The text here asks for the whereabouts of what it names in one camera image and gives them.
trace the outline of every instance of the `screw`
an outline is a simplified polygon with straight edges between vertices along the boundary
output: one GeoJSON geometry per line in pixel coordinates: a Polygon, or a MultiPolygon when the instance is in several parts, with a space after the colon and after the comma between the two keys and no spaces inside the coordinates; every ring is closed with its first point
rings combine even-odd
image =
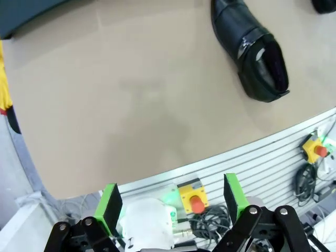
{"type": "Polygon", "coordinates": [[[280,213],[281,213],[282,215],[287,215],[287,214],[288,214],[288,211],[287,211],[285,208],[282,208],[282,209],[280,209],[280,213]]]}
{"type": "Polygon", "coordinates": [[[92,219],[88,218],[85,220],[85,225],[90,226],[92,224],[92,219]]]}
{"type": "Polygon", "coordinates": [[[257,214],[258,210],[255,207],[250,208],[250,214],[257,214]]]}
{"type": "Polygon", "coordinates": [[[61,224],[61,225],[59,226],[59,230],[63,231],[66,227],[67,227],[67,225],[65,225],[65,224],[61,224]]]}

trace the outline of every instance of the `white cable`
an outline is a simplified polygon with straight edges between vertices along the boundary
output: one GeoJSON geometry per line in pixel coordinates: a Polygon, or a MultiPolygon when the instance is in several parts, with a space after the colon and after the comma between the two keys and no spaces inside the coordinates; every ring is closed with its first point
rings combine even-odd
{"type": "Polygon", "coordinates": [[[66,213],[64,213],[61,209],[58,209],[55,205],[52,205],[47,201],[42,201],[39,198],[33,198],[33,197],[28,196],[26,200],[23,201],[23,203],[28,203],[28,202],[41,203],[41,204],[46,204],[50,206],[51,209],[53,209],[58,214],[60,221],[68,221],[68,219],[74,219],[71,216],[68,216],[66,213]]]}
{"type": "Polygon", "coordinates": [[[328,244],[328,243],[336,243],[336,240],[333,240],[333,241],[328,241],[326,243],[323,243],[323,244],[328,244]]]}
{"type": "Polygon", "coordinates": [[[219,240],[221,240],[221,235],[220,235],[220,233],[219,232],[217,232],[217,230],[215,230],[215,232],[216,232],[216,234],[218,235],[218,237],[219,237],[219,240]]]}
{"type": "Polygon", "coordinates": [[[82,216],[83,216],[83,206],[84,206],[84,202],[85,202],[87,196],[88,196],[88,194],[86,194],[86,195],[83,197],[83,200],[82,200],[82,202],[81,202],[81,204],[80,204],[80,217],[81,217],[81,218],[82,218],[82,216]]]}
{"type": "Polygon", "coordinates": [[[92,193],[91,195],[98,201],[98,203],[100,202],[101,196],[99,198],[96,197],[95,195],[96,193],[92,193]]]}
{"type": "MultiPolygon", "coordinates": [[[[310,215],[306,214],[306,216],[308,216],[308,218],[311,218],[312,220],[314,220],[313,217],[311,217],[310,215]]],[[[313,228],[313,230],[314,230],[314,232],[315,232],[315,235],[316,235],[316,239],[318,240],[319,237],[318,237],[318,233],[316,232],[316,230],[315,230],[315,228],[314,228],[314,224],[311,223],[310,226],[313,228]]]]}
{"type": "Polygon", "coordinates": [[[320,210],[320,212],[321,212],[321,214],[322,214],[322,216],[323,216],[323,234],[322,234],[322,240],[321,240],[321,242],[322,243],[324,243],[324,233],[326,232],[326,220],[325,220],[325,215],[324,215],[324,212],[322,211],[322,209],[319,207],[319,206],[317,206],[317,208],[318,208],[318,210],[320,210]]]}
{"type": "MultiPolygon", "coordinates": [[[[72,205],[74,205],[74,206],[77,206],[78,209],[79,209],[79,211],[80,211],[80,209],[81,209],[81,206],[79,205],[79,203],[77,203],[77,202],[75,202],[75,201],[69,201],[69,200],[67,200],[67,201],[63,201],[63,202],[61,203],[61,207],[60,207],[60,209],[61,209],[61,211],[62,211],[63,213],[68,212],[68,211],[65,211],[65,210],[64,210],[64,206],[66,206],[67,204],[72,204],[72,205]]],[[[71,217],[71,216],[69,216],[69,215],[66,214],[66,216],[68,216],[70,219],[73,219],[73,220],[75,220],[75,221],[78,221],[78,220],[81,219],[81,216],[79,216],[79,214],[75,214],[75,213],[73,213],[72,215],[73,215],[73,216],[76,216],[76,218],[71,217]]]]}

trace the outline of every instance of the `black cable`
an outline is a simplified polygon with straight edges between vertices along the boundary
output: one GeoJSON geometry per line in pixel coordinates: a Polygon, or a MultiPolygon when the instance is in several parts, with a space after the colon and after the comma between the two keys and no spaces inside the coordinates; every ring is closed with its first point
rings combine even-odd
{"type": "Polygon", "coordinates": [[[304,167],[298,170],[295,176],[294,187],[299,207],[307,205],[314,197],[316,178],[317,170],[311,164],[305,164],[304,167]]]}
{"type": "Polygon", "coordinates": [[[203,213],[195,214],[189,222],[196,237],[209,240],[206,249],[210,247],[212,240],[218,243],[220,240],[218,234],[223,236],[230,229],[228,209],[223,205],[209,206],[203,213]]]}

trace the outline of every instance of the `black leather shoe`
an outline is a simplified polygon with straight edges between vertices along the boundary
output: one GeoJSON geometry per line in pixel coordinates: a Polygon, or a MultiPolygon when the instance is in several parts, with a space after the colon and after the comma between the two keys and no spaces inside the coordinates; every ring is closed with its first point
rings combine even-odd
{"type": "Polygon", "coordinates": [[[212,0],[211,19],[217,39],[238,67],[248,96],[271,102],[289,93],[280,46],[243,0],[212,0]]]}
{"type": "Polygon", "coordinates": [[[312,0],[315,10],[320,14],[336,11],[336,0],[312,0]]]}

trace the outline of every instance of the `green gripper finger pad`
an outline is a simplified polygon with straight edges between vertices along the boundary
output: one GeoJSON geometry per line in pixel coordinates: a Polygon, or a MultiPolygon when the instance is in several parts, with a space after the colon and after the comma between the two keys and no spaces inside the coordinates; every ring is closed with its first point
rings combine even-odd
{"type": "Polygon", "coordinates": [[[108,184],[101,196],[94,217],[109,236],[115,230],[122,207],[122,199],[117,184],[108,184]]]}
{"type": "Polygon", "coordinates": [[[224,198],[234,224],[249,205],[235,173],[224,174],[224,198]]]}

